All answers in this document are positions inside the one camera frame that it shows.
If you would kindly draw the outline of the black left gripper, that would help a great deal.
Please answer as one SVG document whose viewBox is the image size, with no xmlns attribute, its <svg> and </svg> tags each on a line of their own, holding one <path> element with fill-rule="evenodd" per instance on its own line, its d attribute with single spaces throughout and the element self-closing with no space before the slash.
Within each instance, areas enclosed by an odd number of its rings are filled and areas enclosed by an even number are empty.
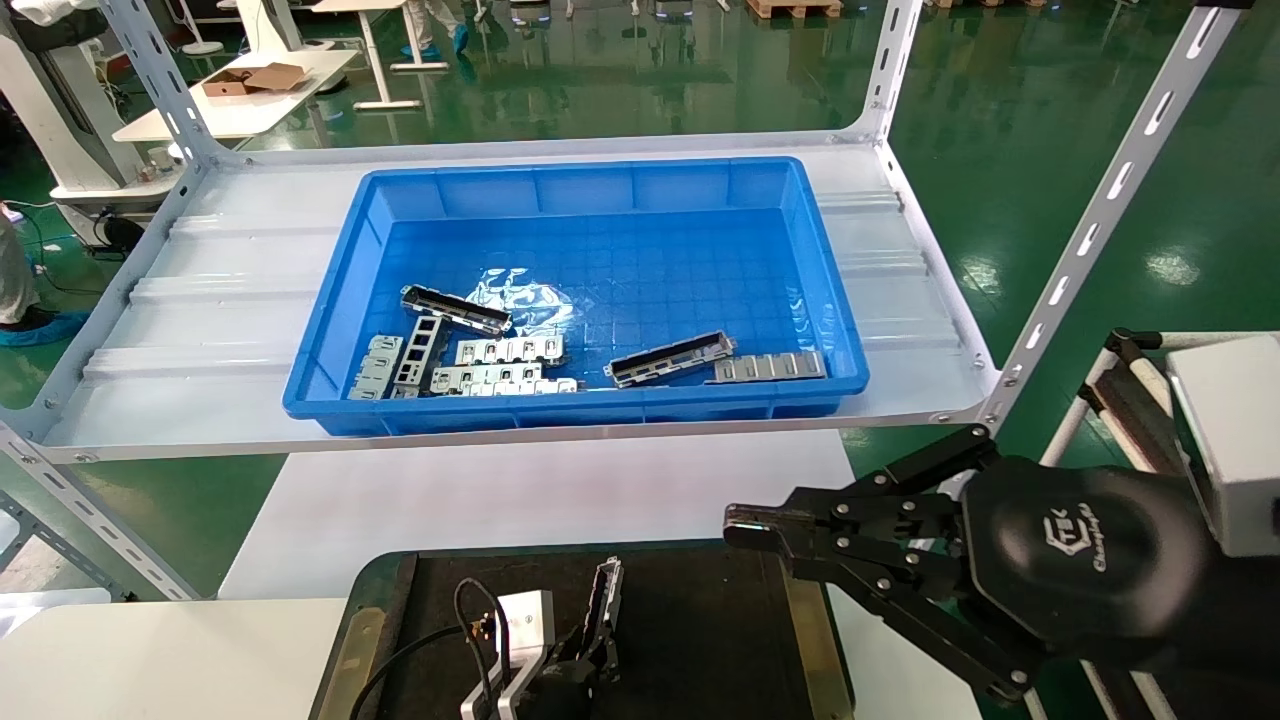
<svg viewBox="0 0 1280 720">
<path fill-rule="evenodd" d="M 554 648 L 553 662 L 544 665 L 515 703 L 517 719 L 591 719 L 594 696 L 620 679 L 620 652 L 616 641 L 600 647 L 600 666 L 582 659 L 588 644 L 582 626 L 563 634 Z"/>
</svg>

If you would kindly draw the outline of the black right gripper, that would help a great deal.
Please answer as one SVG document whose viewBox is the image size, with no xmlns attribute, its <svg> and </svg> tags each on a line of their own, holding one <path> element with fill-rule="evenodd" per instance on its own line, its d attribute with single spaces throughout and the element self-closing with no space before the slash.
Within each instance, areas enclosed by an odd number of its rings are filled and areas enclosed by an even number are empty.
<svg viewBox="0 0 1280 720">
<path fill-rule="evenodd" d="M 840 488 L 797 487 L 777 506 L 732 503 L 728 543 L 840 588 L 888 628 L 1004 705 L 1042 662 L 1004 650 L 910 580 L 887 541 L 832 530 L 911 521 L 943 482 L 998 459 L 970 424 Z M 1052 653 L 1140 673 L 1277 682 L 1277 559 L 1231 557 L 1189 480 L 1117 466 L 1046 468 L 1006 456 L 961 498 L 972 579 Z"/>
</svg>

